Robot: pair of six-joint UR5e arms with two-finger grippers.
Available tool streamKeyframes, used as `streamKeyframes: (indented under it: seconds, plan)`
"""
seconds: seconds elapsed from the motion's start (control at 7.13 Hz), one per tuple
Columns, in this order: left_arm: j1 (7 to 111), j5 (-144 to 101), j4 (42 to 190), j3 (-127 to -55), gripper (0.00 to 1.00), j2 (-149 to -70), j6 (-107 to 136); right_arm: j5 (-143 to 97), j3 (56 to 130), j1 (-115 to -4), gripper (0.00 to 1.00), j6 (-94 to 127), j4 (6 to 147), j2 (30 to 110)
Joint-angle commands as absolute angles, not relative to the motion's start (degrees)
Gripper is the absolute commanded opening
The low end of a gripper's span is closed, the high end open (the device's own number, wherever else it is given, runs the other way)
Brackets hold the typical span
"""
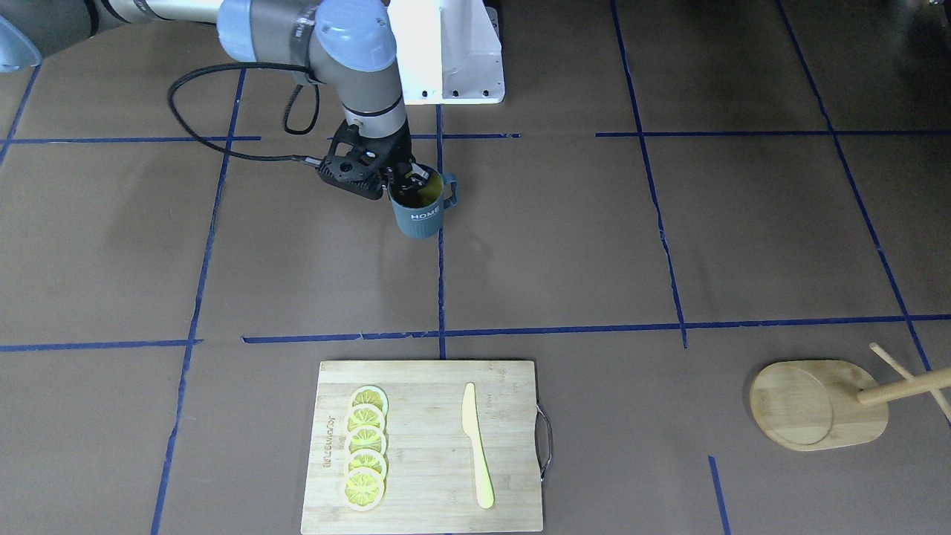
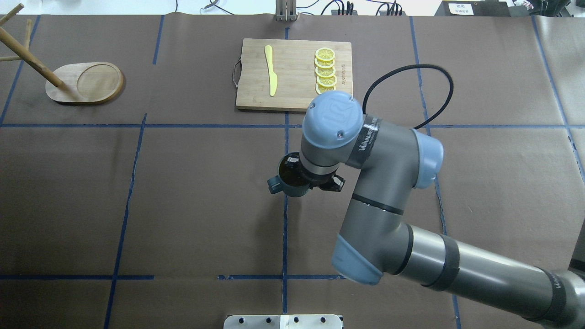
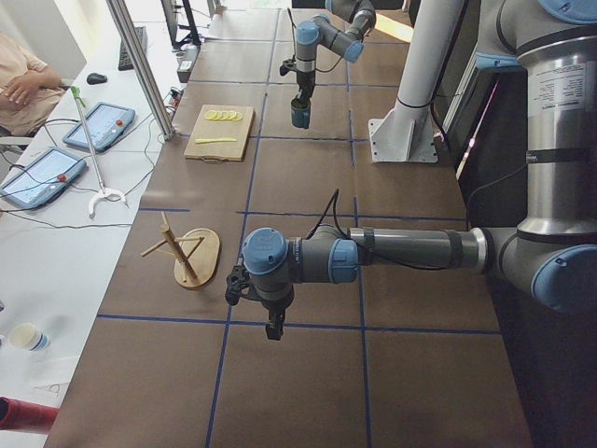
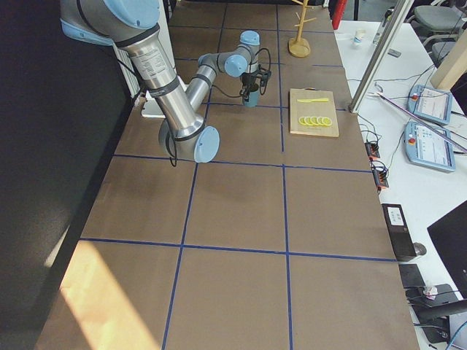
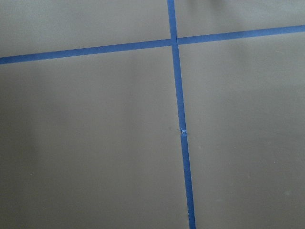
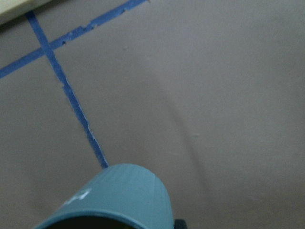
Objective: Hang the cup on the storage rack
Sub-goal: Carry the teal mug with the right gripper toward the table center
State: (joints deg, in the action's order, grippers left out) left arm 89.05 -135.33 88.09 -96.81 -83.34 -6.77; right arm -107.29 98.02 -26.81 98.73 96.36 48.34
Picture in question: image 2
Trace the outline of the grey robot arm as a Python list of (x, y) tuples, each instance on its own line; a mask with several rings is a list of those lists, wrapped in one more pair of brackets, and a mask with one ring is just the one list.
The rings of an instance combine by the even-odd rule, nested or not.
[(303, 119), (299, 170), (311, 185), (338, 189), (339, 165), (359, 169), (332, 264), (347, 279), (376, 285), (387, 273), (545, 328), (584, 327), (584, 279), (546, 271), (403, 221), (413, 189), (431, 185), (443, 162), (439, 140), (363, 114), (353, 96), (328, 91)]

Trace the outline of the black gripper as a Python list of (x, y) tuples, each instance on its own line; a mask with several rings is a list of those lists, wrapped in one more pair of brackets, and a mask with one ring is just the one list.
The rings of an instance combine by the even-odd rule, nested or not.
[(310, 189), (318, 188), (324, 191), (341, 192), (345, 179), (336, 173), (314, 175), (311, 178)]

